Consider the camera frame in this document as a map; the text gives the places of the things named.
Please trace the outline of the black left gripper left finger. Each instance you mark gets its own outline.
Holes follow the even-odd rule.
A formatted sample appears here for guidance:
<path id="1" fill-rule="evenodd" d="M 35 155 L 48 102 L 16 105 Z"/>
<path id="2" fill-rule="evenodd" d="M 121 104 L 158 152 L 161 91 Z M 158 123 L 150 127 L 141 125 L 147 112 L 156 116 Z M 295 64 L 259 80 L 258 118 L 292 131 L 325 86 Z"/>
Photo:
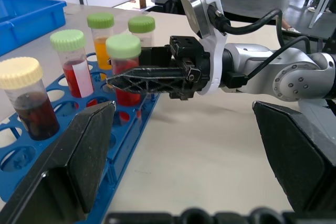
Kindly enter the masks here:
<path id="1" fill-rule="evenodd" d="M 116 104 L 79 112 L 39 156 L 1 210 L 1 223 L 75 223 L 87 218 L 107 160 Z"/>

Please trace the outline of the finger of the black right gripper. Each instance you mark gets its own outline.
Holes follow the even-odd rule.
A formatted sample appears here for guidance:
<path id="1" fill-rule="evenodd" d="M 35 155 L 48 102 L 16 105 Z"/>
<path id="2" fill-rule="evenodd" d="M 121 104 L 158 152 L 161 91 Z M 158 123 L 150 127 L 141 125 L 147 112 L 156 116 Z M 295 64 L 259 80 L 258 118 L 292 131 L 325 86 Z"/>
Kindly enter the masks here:
<path id="1" fill-rule="evenodd" d="M 107 84 L 129 93 L 191 93 L 184 71 L 178 67 L 134 67 L 108 78 Z"/>
<path id="2" fill-rule="evenodd" d="M 139 55 L 140 67 L 167 68 L 171 65 L 169 46 L 142 47 Z"/>

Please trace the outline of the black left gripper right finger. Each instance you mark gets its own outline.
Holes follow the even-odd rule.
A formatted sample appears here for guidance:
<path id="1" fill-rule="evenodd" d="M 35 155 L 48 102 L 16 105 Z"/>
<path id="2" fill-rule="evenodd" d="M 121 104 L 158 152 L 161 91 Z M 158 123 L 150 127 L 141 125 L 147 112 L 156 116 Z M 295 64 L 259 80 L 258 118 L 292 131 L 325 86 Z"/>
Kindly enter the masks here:
<path id="1" fill-rule="evenodd" d="M 268 162 L 294 211 L 335 210 L 335 144 L 301 112 L 256 101 Z"/>

